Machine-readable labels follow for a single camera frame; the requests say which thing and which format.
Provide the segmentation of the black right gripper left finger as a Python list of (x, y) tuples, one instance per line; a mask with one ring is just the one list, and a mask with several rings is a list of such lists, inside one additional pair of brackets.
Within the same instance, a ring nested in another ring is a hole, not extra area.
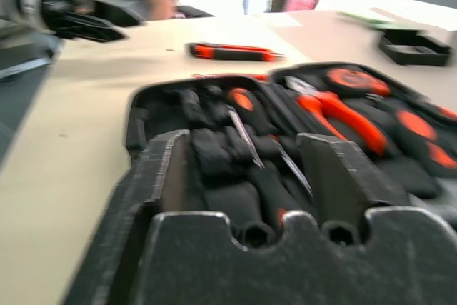
[(146, 236), (162, 212), (163, 192), (184, 188), (186, 129), (159, 134), (131, 162), (111, 194), (65, 304), (127, 304), (139, 271)]

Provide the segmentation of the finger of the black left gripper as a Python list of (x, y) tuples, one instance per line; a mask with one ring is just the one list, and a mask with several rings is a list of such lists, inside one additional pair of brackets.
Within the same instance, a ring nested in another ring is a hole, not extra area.
[(144, 19), (134, 11), (101, 1), (94, 2), (93, 16), (109, 21), (119, 27), (140, 26), (144, 23)]
[(62, 34), (66, 39), (108, 43), (126, 38), (111, 22), (85, 14), (64, 14)]

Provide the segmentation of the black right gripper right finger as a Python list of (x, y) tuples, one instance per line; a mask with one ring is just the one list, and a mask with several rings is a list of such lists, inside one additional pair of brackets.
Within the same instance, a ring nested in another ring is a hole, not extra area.
[(408, 193), (352, 141), (301, 133), (297, 145), (320, 224), (366, 229), (368, 209), (410, 206)]

